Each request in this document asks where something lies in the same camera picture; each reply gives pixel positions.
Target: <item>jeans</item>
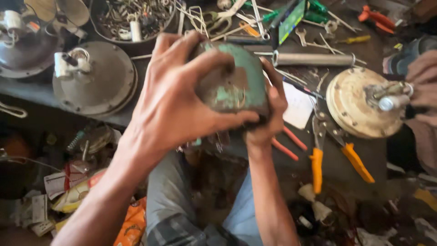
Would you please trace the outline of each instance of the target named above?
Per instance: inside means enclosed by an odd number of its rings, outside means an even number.
[[[150,173],[146,207],[147,235],[160,221],[174,214],[181,213],[190,221],[196,221],[187,165],[180,161],[179,154],[171,151]],[[222,226],[250,246],[263,245],[255,219],[250,170]]]

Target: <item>man's right hand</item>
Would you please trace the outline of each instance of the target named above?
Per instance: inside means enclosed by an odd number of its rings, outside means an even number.
[[[416,119],[437,127],[437,50],[427,51],[412,62],[406,80],[414,85],[411,105],[429,109]]]
[[[282,77],[265,58],[262,57],[261,62],[263,63],[263,69],[266,71],[273,85],[271,86],[268,80],[265,79],[271,115],[270,120],[266,125],[247,132],[245,141],[248,149],[271,148],[272,138],[284,128],[282,115],[288,106],[287,99],[285,98],[284,86],[282,85]]]

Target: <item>cluttered floor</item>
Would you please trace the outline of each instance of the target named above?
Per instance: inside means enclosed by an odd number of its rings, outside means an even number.
[[[405,75],[437,47],[436,3],[24,0],[0,7],[13,20],[0,23],[3,245],[50,244],[110,164],[156,35],[192,29],[234,52],[244,76],[220,85],[226,93],[232,87],[245,109],[252,106],[246,96],[262,101],[248,90],[263,78],[246,66],[254,57],[268,57],[283,76],[289,108],[284,132],[272,140],[273,160],[302,245],[437,245],[437,178],[409,168],[409,159],[388,163],[386,147],[391,136],[408,140],[398,136],[413,118]],[[42,52],[29,56],[24,46]],[[320,186],[313,148],[324,153]],[[222,224],[248,170],[241,135],[217,133],[179,151],[193,170],[197,224]],[[147,245],[146,193],[144,180],[114,245]]]

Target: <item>screwdriver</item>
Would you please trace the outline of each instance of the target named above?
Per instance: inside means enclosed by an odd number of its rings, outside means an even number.
[[[351,44],[351,43],[361,43],[361,42],[365,42],[367,40],[370,40],[370,35],[360,36],[360,37],[356,37],[356,38],[347,38],[345,40],[335,41],[335,43]]]
[[[318,2],[317,0],[309,0],[310,2],[310,6],[309,9],[310,10],[314,10],[317,12],[320,12],[322,14],[324,13],[328,13],[330,14],[332,17],[334,17],[336,20],[338,20],[339,22],[341,22],[344,26],[346,26],[347,28],[349,28],[351,31],[353,31],[354,33],[357,33],[357,31],[355,29],[353,29],[349,24],[347,24],[346,22],[344,22],[342,19],[338,18],[338,16],[334,15],[331,11],[328,10],[327,7],[325,7],[323,4],[321,4],[320,2]]]

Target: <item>workbench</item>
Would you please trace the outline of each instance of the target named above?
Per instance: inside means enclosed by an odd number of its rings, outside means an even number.
[[[363,29],[361,32],[362,35],[369,34],[371,35],[371,40],[365,43],[358,43],[352,45],[346,44],[338,44],[332,45],[333,48],[340,49],[345,53],[354,53],[357,58],[361,60],[365,60],[367,62],[367,68],[373,70],[379,74],[382,74],[382,49],[383,49],[383,41],[379,34],[372,28],[360,23],[357,20],[355,14],[350,13],[345,6],[341,5],[338,1],[336,4],[329,7],[330,10],[335,13],[337,16],[342,18],[344,21],[352,25],[353,27],[358,27]],[[88,23],[85,26],[85,29],[90,32],[90,36],[87,39],[89,40],[102,40],[101,37],[98,37],[95,33],[93,33]],[[325,33],[325,30],[321,27],[317,27],[314,25],[310,25],[307,23],[300,23],[298,28],[305,28],[307,31],[306,41],[313,42],[313,40],[319,36],[319,33]],[[347,37],[354,36],[348,29],[343,26],[339,26],[337,31],[335,32],[336,39],[345,39]],[[152,47],[147,47],[147,50],[141,50],[136,55],[148,54],[152,50]],[[299,41],[299,38],[296,34],[290,34],[289,38],[286,42],[280,46],[279,51],[284,52],[294,52],[294,53],[324,53],[329,54],[330,51],[327,49],[321,49],[317,47],[302,47]],[[146,69],[148,65],[149,59],[144,60],[136,60],[134,64],[138,71],[138,88],[133,97],[133,99],[118,113],[106,117],[101,118],[107,123],[117,124],[120,126],[126,127],[132,116],[132,111],[135,107],[136,102],[138,101],[140,91],[142,89],[144,78],[146,74]],[[308,69],[306,67],[295,67],[298,69],[305,77],[311,77],[308,73]],[[324,83],[321,86],[321,94],[325,94],[325,89],[328,86],[329,82],[341,71],[347,69],[343,68],[335,68],[328,67],[329,75],[325,79]],[[286,67],[280,67],[282,70],[287,70]],[[319,67],[319,75],[320,77],[326,72],[325,68]],[[314,81],[307,81],[308,88],[311,90],[315,90],[317,87],[318,81],[314,79]],[[61,105],[56,100],[53,94],[52,81],[49,78],[46,80],[32,81],[32,82],[22,82],[14,79],[6,79],[0,77],[0,94],[8,95],[16,98],[21,98],[23,100],[28,100],[34,103],[61,108]],[[328,112],[326,108],[326,103],[322,102],[322,109],[325,112]],[[299,161],[295,162],[290,159],[286,154],[280,152],[279,150],[273,148],[273,161],[277,167],[290,167],[295,170],[296,173],[306,173],[309,177],[311,176],[311,161],[308,156],[312,154],[312,148],[314,147],[314,136],[312,134],[311,127],[311,118],[308,121],[308,124],[304,130],[298,130],[289,124],[285,124],[286,127],[291,129],[291,131],[304,143],[308,146],[308,151],[304,152],[299,147],[297,147],[285,134],[279,134],[277,139],[281,142],[285,147],[289,148],[292,152],[294,152],[298,157]],[[231,146],[225,148],[226,153],[230,153],[233,155],[247,157],[247,150],[241,138],[232,137]],[[386,180],[386,140],[385,139],[376,139],[376,140],[365,140],[357,137],[349,136],[345,137],[346,142],[354,143],[356,153],[361,157],[365,167],[372,174],[376,183],[373,185],[368,185],[355,171],[353,166],[350,164],[348,159],[343,155],[340,150],[340,146],[333,141],[330,137],[326,137],[324,144],[324,156],[323,156],[323,180],[326,182],[327,180],[335,180],[344,183],[347,186],[354,187],[354,189],[377,189],[379,184],[383,184]]]

